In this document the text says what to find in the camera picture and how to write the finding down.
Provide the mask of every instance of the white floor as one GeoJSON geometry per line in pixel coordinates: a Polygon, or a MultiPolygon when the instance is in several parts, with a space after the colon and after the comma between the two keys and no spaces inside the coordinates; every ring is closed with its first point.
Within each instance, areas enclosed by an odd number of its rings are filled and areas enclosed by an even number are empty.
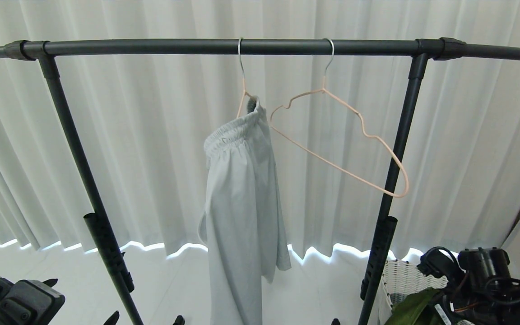
{"type": "MultiPolygon", "coordinates": [[[[168,259],[163,249],[130,246],[125,251],[136,286],[132,297],[145,324],[171,325],[177,315],[183,315],[187,325],[209,324],[205,251],[190,248],[168,259]]],[[[331,259],[317,253],[304,261],[292,258],[291,270],[277,271],[272,285],[264,283],[264,324],[330,325],[338,318],[342,325],[355,325],[366,263],[365,258],[339,250],[331,259]]],[[[130,324],[98,253],[64,251],[60,246],[47,251],[22,251],[17,244],[0,247],[0,276],[13,282],[58,278],[54,288],[66,296],[66,303],[52,325],[101,325],[116,309],[121,313],[118,324],[130,324]]]]}

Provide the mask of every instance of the silver hanger hook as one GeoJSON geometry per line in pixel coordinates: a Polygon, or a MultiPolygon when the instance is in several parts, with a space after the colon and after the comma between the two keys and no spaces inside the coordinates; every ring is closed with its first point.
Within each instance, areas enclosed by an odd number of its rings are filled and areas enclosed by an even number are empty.
{"type": "Polygon", "coordinates": [[[332,42],[332,39],[325,38],[327,41],[330,42],[330,45],[332,46],[332,55],[330,56],[330,61],[328,61],[328,64],[326,65],[326,68],[324,68],[324,76],[326,76],[326,72],[328,71],[328,67],[332,63],[332,60],[334,60],[334,43],[332,42]]]}
{"type": "Polygon", "coordinates": [[[240,45],[242,44],[242,40],[242,37],[240,37],[238,40],[238,59],[240,60],[240,69],[242,69],[242,78],[246,78],[246,75],[244,74],[244,65],[242,64],[242,53],[240,52],[240,45]]]}

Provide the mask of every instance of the black garment rack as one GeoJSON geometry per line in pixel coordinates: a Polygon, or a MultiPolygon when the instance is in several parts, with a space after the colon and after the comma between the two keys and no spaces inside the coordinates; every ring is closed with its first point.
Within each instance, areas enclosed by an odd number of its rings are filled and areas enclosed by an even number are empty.
{"type": "MultiPolygon", "coordinates": [[[[337,56],[409,56],[412,62],[409,83],[398,131],[394,153],[402,160],[404,147],[410,131],[413,113],[421,88],[421,81],[429,59],[436,61],[461,57],[495,58],[520,61],[520,48],[507,46],[475,45],[449,37],[440,39],[416,39],[414,41],[363,41],[333,40],[334,55],[337,56]]],[[[89,163],[81,146],[77,128],[68,107],[60,82],[60,73],[55,57],[88,56],[96,54],[238,54],[238,39],[110,39],[97,41],[15,41],[0,46],[0,58],[24,61],[39,61],[44,78],[47,80],[51,98],[81,179],[93,207],[93,213],[85,215],[85,222],[97,245],[98,251],[110,274],[118,294],[134,325],[142,325],[130,292],[134,289],[130,273],[125,267],[113,231],[103,207],[101,196],[93,180],[89,163]]],[[[244,39],[241,42],[244,55],[330,55],[332,48],[326,39],[244,39]]],[[[394,192],[399,168],[390,161],[386,175],[385,189],[394,192]]],[[[378,212],[378,219],[370,249],[367,272],[361,285],[361,299],[364,300],[359,325],[368,323],[374,298],[380,284],[384,262],[392,242],[397,219],[389,216],[392,197],[384,194],[378,212]]]]}

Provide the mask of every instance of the empty hanger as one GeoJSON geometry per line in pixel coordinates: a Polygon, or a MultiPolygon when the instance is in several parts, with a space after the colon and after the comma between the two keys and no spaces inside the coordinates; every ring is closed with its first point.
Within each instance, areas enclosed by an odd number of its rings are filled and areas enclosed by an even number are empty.
{"type": "Polygon", "coordinates": [[[246,75],[244,74],[244,65],[242,64],[242,54],[240,52],[240,45],[242,44],[243,38],[240,38],[238,40],[238,59],[240,60],[240,69],[242,70],[242,98],[240,98],[240,105],[238,106],[238,113],[236,115],[236,118],[240,117],[240,112],[242,112],[242,105],[244,103],[244,97],[248,96],[250,99],[252,99],[254,102],[258,101],[258,98],[256,96],[250,95],[248,91],[246,90],[246,75]]]}
{"type": "Polygon", "coordinates": [[[344,172],[345,174],[349,175],[349,176],[352,176],[354,177],[355,179],[358,179],[359,181],[362,181],[363,183],[367,184],[367,185],[370,185],[372,187],[374,187],[375,189],[379,190],[379,191],[382,191],[382,193],[385,193],[385,194],[388,194],[392,197],[395,197],[395,198],[400,198],[400,197],[404,197],[408,192],[409,192],[409,176],[407,175],[406,173],[406,170],[404,170],[404,167],[402,165],[402,163],[400,162],[400,160],[398,159],[398,157],[396,156],[396,154],[394,152],[392,152],[392,149],[390,149],[390,147],[388,146],[388,144],[386,144],[386,142],[384,142],[384,140],[382,140],[382,138],[380,138],[379,136],[377,135],[369,135],[367,134],[367,132],[365,131],[365,122],[364,122],[364,119],[361,115],[361,113],[359,113],[359,111],[357,111],[356,109],[354,109],[353,107],[351,107],[350,105],[348,105],[348,103],[346,103],[345,101],[343,101],[342,99],[338,98],[336,95],[332,94],[330,91],[328,91],[326,89],[326,71],[328,70],[328,66],[330,66],[330,64],[332,63],[332,60],[334,59],[334,43],[327,38],[327,40],[330,42],[330,45],[332,45],[332,56],[330,57],[330,61],[328,62],[328,64],[326,65],[326,68],[324,69],[324,77],[322,78],[322,88],[320,89],[316,89],[316,90],[312,90],[312,91],[309,91],[307,93],[302,93],[300,95],[297,95],[297,96],[294,96],[292,97],[292,99],[290,99],[290,101],[288,102],[288,105],[285,106],[285,105],[280,105],[279,107],[277,107],[276,109],[274,109],[274,111],[272,112],[272,114],[270,114],[270,127],[278,132],[280,135],[282,135],[284,138],[286,138],[287,140],[289,140],[290,142],[292,142],[293,144],[295,144],[296,146],[298,146],[299,148],[302,148],[303,150],[305,150],[306,152],[308,152],[309,154],[313,155],[314,157],[324,161],[326,164],[329,164],[330,166],[338,169],[339,171],[341,172],[344,172]],[[303,146],[302,144],[299,144],[297,141],[295,140],[292,140],[291,138],[289,138],[287,135],[285,135],[284,133],[282,133],[281,131],[279,131],[277,128],[274,127],[274,125],[272,125],[272,117],[274,116],[274,113],[276,113],[276,111],[278,111],[278,109],[280,108],[285,108],[285,109],[289,109],[290,106],[292,105],[293,101],[297,98],[301,98],[301,97],[304,97],[304,96],[308,96],[308,95],[312,95],[312,94],[316,94],[316,93],[322,93],[322,94],[327,94],[329,95],[330,97],[332,97],[332,99],[334,99],[335,101],[341,103],[344,107],[348,108],[349,110],[353,111],[356,115],[358,115],[359,119],[361,120],[361,126],[362,126],[362,133],[364,134],[365,137],[367,138],[370,138],[370,139],[376,139],[378,140],[378,142],[380,142],[382,144],[382,146],[384,146],[384,148],[386,148],[386,150],[388,150],[388,152],[390,153],[390,155],[392,156],[392,159],[396,162],[396,165],[398,165],[398,167],[400,168],[400,170],[402,171],[403,173],[403,176],[404,176],[404,191],[402,194],[395,194],[395,193],[392,193],[392,192],[389,192],[385,189],[383,189],[382,187],[379,187],[378,185],[375,185],[373,183],[370,183],[369,181],[361,178],[361,177],[358,177],[357,175],[354,175],[353,173],[347,171],[346,169],[343,169],[341,167],[339,167],[338,165],[326,160],[325,158],[319,156],[318,154],[310,151],[308,148],[306,148],[305,146],[303,146]]]}

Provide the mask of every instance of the wicker laundry basket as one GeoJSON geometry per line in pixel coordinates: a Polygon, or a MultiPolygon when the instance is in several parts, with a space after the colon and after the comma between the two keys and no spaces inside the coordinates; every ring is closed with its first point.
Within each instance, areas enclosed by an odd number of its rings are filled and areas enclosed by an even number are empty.
{"type": "MultiPolygon", "coordinates": [[[[428,287],[444,288],[446,277],[436,279],[434,276],[424,276],[416,265],[405,261],[386,261],[382,280],[378,288],[378,323],[386,323],[392,315],[392,306],[402,302],[409,294],[424,290],[428,287]]],[[[457,325],[472,325],[470,321],[460,321],[457,325]]]]}

